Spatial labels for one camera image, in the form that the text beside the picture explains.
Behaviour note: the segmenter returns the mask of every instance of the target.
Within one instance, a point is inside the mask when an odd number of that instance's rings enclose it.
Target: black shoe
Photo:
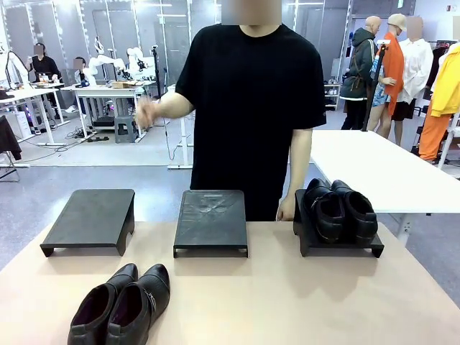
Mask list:
[[[145,345],[149,330],[170,302],[166,267],[156,264],[121,292],[110,315],[107,345]]]
[[[68,345],[105,344],[107,323],[116,299],[125,286],[137,280],[137,267],[127,264],[105,284],[90,291],[70,323]]]
[[[340,180],[334,181],[331,189],[344,203],[347,229],[344,240],[361,245],[370,244],[377,233],[378,225],[377,215],[369,200]]]
[[[337,242],[344,230],[345,210],[339,196],[318,178],[312,179],[303,196],[303,207],[322,242]]]

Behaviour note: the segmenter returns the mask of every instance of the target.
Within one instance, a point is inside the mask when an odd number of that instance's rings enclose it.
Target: blurred hand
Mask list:
[[[286,198],[281,201],[280,207],[278,208],[277,221],[293,221],[295,212],[295,196],[287,195]]]
[[[383,78],[382,79],[382,84],[384,85],[396,85],[396,79],[393,79],[393,78]]]
[[[149,98],[142,97],[137,103],[137,123],[148,128],[153,126],[155,120],[160,117],[159,105],[153,103]]]

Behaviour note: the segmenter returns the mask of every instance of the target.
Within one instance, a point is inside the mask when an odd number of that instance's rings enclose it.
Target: black leather shoe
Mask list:
[[[90,291],[70,323],[68,345],[99,345],[106,343],[107,323],[119,293],[137,280],[135,264],[119,269],[105,284]]]
[[[346,214],[344,240],[361,245],[370,244],[377,233],[378,225],[377,215],[369,200],[340,180],[334,181],[331,189],[344,203]]]
[[[310,181],[303,196],[303,207],[316,226],[322,242],[334,243],[339,240],[345,224],[344,206],[324,181],[318,178]]]
[[[156,264],[128,284],[110,315],[107,345],[145,345],[149,330],[170,302],[170,277]]]

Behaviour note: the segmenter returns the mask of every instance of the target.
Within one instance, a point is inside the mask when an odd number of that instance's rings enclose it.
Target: yellow hoodie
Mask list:
[[[436,81],[431,116],[455,114],[460,109],[460,45],[451,48]]]

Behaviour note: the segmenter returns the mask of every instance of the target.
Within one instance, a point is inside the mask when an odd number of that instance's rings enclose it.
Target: gray stool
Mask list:
[[[136,142],[139,133],[136,123],[131,116],[121,116],[115,118],[115,142]]]

